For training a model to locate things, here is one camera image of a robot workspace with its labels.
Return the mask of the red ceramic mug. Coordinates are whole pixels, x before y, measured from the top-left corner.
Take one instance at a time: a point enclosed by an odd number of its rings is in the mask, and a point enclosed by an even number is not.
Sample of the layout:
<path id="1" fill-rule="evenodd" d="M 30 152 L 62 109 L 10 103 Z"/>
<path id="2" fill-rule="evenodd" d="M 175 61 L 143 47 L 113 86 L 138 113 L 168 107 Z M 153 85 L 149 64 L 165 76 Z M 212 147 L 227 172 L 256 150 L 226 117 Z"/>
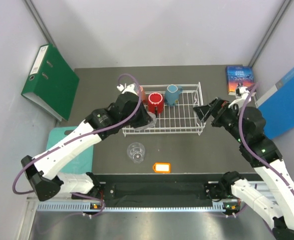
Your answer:
<path id="1" fill-rule="evenodd" d="M 148 111 L 155 114 L 158 117 L 164 109 L 164 97 L 159 92 L 152 92 L 148 96 L 147 101 Z"/>

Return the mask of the clear faceted plastic cup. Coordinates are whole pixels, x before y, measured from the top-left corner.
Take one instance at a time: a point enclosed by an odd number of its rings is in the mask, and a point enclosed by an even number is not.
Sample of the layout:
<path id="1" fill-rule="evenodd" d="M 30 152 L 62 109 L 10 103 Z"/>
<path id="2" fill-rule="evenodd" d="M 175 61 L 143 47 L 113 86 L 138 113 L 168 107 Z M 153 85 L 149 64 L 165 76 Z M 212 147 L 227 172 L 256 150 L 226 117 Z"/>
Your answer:
<path id="1" fill-rule="evenodd" d="M 127 147 L 127 155 L 133 163 L 139 164 L 144 160 L 145 147 L 139 142 L 134 142 Z"/>

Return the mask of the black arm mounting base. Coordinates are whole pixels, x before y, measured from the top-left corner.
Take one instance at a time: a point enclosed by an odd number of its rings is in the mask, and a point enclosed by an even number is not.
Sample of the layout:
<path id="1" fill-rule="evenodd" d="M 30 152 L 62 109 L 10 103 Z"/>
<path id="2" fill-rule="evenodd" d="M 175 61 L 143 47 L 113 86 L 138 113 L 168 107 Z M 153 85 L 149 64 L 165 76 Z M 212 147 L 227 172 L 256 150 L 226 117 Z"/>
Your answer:
<path id="1" fill-rule="evenodd" d="M 255 173 L 240 174 L 236 171 L 221 173 L 138 173 L 96 174 L 91 196 L 103 199 L 129 195 L 182 195 L 203 192 L 206 183 L 216 182 L 224 194 L 231 194 L 228 184 L 239 179 L 259 181 Z"/>

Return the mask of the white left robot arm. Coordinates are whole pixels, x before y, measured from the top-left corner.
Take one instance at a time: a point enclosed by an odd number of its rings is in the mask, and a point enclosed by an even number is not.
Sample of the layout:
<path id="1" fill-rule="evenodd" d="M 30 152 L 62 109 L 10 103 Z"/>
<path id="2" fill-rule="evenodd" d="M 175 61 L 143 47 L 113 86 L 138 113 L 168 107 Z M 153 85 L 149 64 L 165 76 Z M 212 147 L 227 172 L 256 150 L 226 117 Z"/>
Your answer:
<path id="1" fill-rule="evenodd" d="M 119 85 L 121 92 L 107 108 L 92 111 L 69 135 L 46 152 L 22 160 L 26 177 L 42 202 L 58 193 L 77 198 L 95 198 L 101 191 L 99 180 L 91 173 L 63 173 L 61 169 L 86 149 L 117 134 L 122 128 L 142 128 L 152 122 L 140 98 L 136 84 Z"/>

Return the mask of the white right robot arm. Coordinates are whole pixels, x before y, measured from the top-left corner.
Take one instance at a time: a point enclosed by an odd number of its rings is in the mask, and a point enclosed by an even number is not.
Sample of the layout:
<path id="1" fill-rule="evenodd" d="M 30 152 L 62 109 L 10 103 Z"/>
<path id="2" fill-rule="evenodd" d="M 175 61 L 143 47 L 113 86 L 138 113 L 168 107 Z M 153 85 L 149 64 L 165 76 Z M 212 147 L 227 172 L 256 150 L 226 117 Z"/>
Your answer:
<path id="1" fill-rule="evenodd" d="M 247 105 L 254 91 L 255 86 L 240 87 L 232 102 L 217 97 L 193 110 L 201 122 L 212 117 L 213 127 L 224 128 L 234 137 L 241 155 L 268 186 L 274 201 L 252 187 L 236 171 L 225 173 L 219 180 L 221 194 L 242 200 L 262 218 L 275 239 L 294 240 L 294 181 L 279 149 L 264 134 L 266 121 L 262 113 Z"/>

